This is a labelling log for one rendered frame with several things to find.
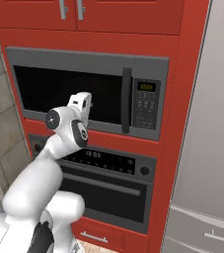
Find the red tall cabinet frame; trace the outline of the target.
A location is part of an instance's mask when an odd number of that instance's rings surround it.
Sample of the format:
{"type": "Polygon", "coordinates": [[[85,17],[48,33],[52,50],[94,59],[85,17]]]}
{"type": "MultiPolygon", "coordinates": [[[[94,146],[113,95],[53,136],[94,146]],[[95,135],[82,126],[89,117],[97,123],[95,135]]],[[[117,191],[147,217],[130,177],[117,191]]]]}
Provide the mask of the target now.
{"type": "Polygon", "coordinates": [[[0,43],[2,47],[28,46],[169,58],[159,140],[144,140],[98,130],[90,133],[90,142],[93,145],[156,157],[157,173],[147,233],[140,234],[119,226],[117,228],[124,235],[122,253],[159,253],[210,0],[185,0],[182,25],[178,35],[79,31],[78,11],[76,0],[74,1],[75,31],[0,28],[0,43]]]}

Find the black glass oven door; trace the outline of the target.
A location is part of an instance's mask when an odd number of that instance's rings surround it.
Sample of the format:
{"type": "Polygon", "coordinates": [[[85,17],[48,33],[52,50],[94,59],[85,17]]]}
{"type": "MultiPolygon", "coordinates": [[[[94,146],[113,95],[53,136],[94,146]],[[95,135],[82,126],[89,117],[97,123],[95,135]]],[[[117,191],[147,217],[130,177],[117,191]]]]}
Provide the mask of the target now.
{"type": "Polygon", "coordinates": [[[153,185],[111,173],[97,172],[73,163],[59,162],[62,172],[140,191],[140,196],[93,186],[64,178],[60,191],[72,192],[85,201],[84,216],[132,231],[147,233],[153,185]]]}

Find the grey built-in oven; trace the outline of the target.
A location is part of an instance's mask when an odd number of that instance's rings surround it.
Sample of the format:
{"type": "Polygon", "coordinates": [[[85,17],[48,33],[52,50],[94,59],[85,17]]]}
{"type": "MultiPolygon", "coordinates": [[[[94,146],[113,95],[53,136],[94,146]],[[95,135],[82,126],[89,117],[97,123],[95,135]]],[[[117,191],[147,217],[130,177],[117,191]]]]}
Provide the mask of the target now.
{"type": "Polygon", "coordinates": [[[111,173],[116,176],[127,177],[133,181],[140,181],[154,186],[155,166],[157,159],[118,150],[87,146],[73,154],[58,160],[59,162],[73,163],[97,172],[111,173]],[[140,168],[150,169],[148,175],[143,176],[140,168]]]}

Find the red cupboard door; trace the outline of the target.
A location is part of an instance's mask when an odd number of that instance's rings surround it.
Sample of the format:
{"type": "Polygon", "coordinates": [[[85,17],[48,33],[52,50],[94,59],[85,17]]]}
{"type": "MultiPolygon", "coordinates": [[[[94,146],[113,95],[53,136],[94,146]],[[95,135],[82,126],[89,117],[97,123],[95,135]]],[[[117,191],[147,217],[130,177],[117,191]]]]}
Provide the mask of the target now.
{"type": "Polygon", "coordinates": [[[61,20],[58,0],[0,0],[0,28],[76,30],[75,1],[65,0],[61,20]]]}
{"type": "Polygon", "coordinates": [[[185,0],[83,0],[85,32],[178,35],[185,0]]]}

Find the black glass microwave door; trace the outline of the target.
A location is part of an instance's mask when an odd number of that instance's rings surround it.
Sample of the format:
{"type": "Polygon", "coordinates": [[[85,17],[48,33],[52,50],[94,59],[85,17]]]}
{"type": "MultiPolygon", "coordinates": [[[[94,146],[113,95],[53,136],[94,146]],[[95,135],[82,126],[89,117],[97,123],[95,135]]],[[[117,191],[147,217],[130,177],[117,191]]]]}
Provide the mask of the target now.
{"type": "Polygon", "coordinates": [[[7,47],[8,60],[27,116],[42,119],[78,92],[92,94],[90,120],[98,130],[121,128],[122,71],[131,69],[128,55],[27,47],[7,47]]]}

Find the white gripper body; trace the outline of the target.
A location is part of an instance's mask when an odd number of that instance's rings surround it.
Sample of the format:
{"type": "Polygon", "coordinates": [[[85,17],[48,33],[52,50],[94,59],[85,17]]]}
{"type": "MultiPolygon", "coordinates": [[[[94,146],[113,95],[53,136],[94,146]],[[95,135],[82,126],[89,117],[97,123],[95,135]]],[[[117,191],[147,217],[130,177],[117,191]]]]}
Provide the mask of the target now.
{"type": "Polygon", "coordinates": [[[71,95],[67,106],[74,106],[79,111],[86,111],[91,105],[92,95],[89,92],[79,92],[71,95]]]}

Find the grey fridge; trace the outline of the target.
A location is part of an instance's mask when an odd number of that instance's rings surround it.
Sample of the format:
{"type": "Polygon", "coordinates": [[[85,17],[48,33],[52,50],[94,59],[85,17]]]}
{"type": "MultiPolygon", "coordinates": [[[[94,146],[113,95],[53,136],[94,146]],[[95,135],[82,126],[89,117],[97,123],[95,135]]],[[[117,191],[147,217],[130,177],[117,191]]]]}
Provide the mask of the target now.
{"type": "Polygon", "coordinates": [[[161,253],[224,253],[224,0],[210,0],[161,253]]]}

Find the grey microwave oven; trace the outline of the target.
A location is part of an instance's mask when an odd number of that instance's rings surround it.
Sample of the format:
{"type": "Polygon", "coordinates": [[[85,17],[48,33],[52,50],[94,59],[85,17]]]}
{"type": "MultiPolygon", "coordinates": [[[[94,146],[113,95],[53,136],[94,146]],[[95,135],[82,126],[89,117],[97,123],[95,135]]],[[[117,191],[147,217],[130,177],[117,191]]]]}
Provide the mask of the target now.
{"type": "MultiPolygon", "coordinates": [[[[160,136],[169,59],[157,56],[123,55],[133,58],[129,133],[99,131],[157,140],[160,136]]],[[[37,119],[35,114],[27,116],[22,108],[18,90],[17,94],[25,118],[38,121],[45,119],[46,113],[42,119],[37,119]]],[[[98,130],[92,127],[90,116],[89,128],[98,130]]]]}

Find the red drawer front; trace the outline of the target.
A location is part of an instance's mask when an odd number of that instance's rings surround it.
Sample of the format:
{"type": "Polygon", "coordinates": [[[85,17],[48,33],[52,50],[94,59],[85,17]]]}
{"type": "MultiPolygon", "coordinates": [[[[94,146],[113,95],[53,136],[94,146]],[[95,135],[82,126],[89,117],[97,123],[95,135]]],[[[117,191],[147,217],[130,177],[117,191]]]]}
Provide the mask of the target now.
{"type": "Polygon", "coordinates": [[[123,232],[116,226],[103,224],[101,222],[88,222],[87,220],[74,222],[73,231],[78,239],[83,241],[109,248],[113,251],[122,253],[124,251],[124,235],[123,232]],[[92,234],[98,237],[105,237],[108,240],[107,243],[102,243],[87,237],[80,235],[80,232],[86,231],[88,234],[92,234]]]}

